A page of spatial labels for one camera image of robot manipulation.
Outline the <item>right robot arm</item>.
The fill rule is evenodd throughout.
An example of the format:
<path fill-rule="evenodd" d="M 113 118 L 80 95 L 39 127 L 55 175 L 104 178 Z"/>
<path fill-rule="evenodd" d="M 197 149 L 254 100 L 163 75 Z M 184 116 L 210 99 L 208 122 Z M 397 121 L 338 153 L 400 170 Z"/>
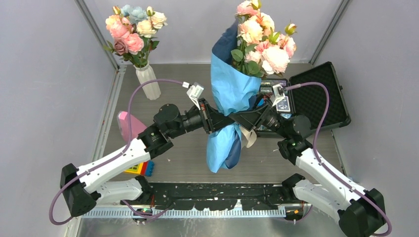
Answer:
<path fill-rule="evenodd" d="M 347 237 L 388 236 L 392 224 L 385 213 L 383 195 L 377 189 L 366 190 L 351 181 L 319 155 L 311 135 L 311 123 L 302 115 L 285 119 L 269 106 L 233 113 L 229 118 L 245 128 L 263 125 L 280 134 L 278 142 L 283 158 L 307 172 L 322 188 L 294 175 L 286 181 L 282 196 L 287 202 L 307 201 L 332 217 Z"/>

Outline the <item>black poker chip case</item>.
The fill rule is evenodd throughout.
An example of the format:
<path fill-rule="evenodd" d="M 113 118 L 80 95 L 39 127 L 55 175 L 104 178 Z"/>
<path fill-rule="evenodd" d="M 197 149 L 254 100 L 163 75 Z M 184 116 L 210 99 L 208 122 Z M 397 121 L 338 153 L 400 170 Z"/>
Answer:
<path fill-rule="evenodd" d="M 331 62 L 323 63 L 310 70 L 294 75 L 288 79 L 266 79 L 261 82 L 258 96 L 263 96 L 258 105 L 261 106 L 272 95 L 272 86 L 281 84 L 288 87 L 307 82 L 318 82 L 326 87 L 329 95 L 328 112 L 321 125 L 321 130 L 331 130 L 347 126 L 351 118 L 343 97 L 343 87 L 339 84 L 335 68 Z M 290 113 L 281 113 L 280 116 L 290 119 L 293 116 L 306 116 L 311 123 L 310 134 L 315 134 L 326 106 L 326 94 L 318 85 L 307 85 L 287 92 L 291 106 Z"/>

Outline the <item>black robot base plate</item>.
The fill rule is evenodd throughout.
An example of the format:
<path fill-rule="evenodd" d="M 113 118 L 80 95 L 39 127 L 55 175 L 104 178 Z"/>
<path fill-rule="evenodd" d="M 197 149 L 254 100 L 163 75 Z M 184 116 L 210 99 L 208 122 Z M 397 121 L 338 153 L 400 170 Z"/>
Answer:
<path fill-rule="evenodd" d="M 231 210 L 237 204 L 245 211 L 276 210 L 279 205 L 303 205 L 290 191 L 276 184 L 244 183 L 151 183 L 149 192 L 130 205 L 158 210 Z"/>

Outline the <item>blue paper bouquet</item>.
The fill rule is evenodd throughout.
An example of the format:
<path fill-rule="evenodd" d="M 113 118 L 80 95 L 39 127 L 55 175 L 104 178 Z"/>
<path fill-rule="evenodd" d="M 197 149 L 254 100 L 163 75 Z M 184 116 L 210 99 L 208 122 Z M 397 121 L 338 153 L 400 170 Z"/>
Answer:
<path fill-rule="evenodd" d="M 260 8 L 258 0 L 240 3 L 234 24 L 212 48 L 211 91 L 217 110 L 225 116 L 253 107 L 262 80 L 269 75 L 281 76 L 296 51 L 296 25 L 289 23 L 278 32 L 274 20 Z M 211 172 L 238 164 L 240 126 L 234 122 L 209 136 L 207 165 Z"/>

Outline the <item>blue studded toy brick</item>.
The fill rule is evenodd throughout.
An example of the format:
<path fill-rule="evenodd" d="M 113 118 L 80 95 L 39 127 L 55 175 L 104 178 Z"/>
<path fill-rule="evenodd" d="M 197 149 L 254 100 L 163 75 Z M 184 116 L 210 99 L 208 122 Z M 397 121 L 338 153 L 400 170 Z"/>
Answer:
<path fill-rule="evenodd" d="M 151 177 L 153 174 L 154 167 L 155 163 L 152 160 L 143 162 L 140 174 L 146 177 Z"/>

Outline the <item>playing card deck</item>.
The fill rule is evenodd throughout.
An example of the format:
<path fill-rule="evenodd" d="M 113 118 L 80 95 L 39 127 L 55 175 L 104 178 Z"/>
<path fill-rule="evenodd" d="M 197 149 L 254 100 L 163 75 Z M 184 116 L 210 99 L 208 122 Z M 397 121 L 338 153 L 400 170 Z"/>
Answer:
<path fill-rule="evenodd" d="M 277 103 L 276 109 L 278 112 L 281 112 L 281 113 L 290 113 L 291 106 L 289 102 L 289 97 L 285 96 L 284 99 L 282 99 L 279 103 Z"/>

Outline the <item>cream satin ribbon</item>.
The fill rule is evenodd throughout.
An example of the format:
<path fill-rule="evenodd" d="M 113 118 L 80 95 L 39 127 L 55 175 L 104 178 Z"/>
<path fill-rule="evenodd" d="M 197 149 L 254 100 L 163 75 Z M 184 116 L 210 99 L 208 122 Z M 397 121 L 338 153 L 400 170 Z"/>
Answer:
<path fill-rule="evenodd" d="M 244 127 L 240 126 L 241 131 L 241 148 L 250 148 L 257 139 L 255 130 L 248 131 Z"/>

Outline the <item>yellow grid toy block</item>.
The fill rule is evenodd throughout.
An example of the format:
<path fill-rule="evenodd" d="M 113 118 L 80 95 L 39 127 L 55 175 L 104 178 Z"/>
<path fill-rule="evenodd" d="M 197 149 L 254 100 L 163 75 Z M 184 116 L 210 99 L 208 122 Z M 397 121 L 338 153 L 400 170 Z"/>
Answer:
<path fill-rule="evenodd" d="M 136 164 L 136 165 L 128 168 L 127 170 L 125 170 L 124 173 L 140 175 L 141 172 L 142 172 L 142 166 L 143 166 L 143 163 Z"/>

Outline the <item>pink flowers in vase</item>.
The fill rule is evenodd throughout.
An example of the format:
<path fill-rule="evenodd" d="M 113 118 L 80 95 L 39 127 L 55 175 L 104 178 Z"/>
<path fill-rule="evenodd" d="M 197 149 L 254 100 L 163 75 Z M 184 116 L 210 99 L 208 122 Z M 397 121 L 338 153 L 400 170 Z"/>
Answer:
<path fill-rule="evenodd" d="M 142 9 L 125 5 L 113 6 L 113 14 L 106 20 L 106 29 L 112 37 L 103 48 L 131 62 L 137 68 L 149 64 L 149 55 L 160 43 L 155 34 L 166 26 L 167 17 L 152 7 Z"/>

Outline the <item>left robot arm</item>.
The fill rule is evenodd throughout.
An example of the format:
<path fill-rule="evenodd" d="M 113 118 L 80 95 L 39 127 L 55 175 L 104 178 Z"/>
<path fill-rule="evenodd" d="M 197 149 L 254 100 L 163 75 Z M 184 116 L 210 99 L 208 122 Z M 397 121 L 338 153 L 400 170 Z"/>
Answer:
<path fill-rule="evenodd" d="M 125 182 L 111 179 L 126 169 L 151 161 L 173 147 L 172 138 L 196 129 L 214 134 L 233 124 L 233 120 L 211 107 L 205 99 L 182 114 L 175 104 L 165 104 L 153 117 L 153 124 L 137 135 L 128 133 L 127 145 L 86 165 L 72 163 L 61 170 L 60 191 L 71 217 L 82 216 L 97 204 L 135 200 L 147 204 L 152 192 L 145 178 Z"/>

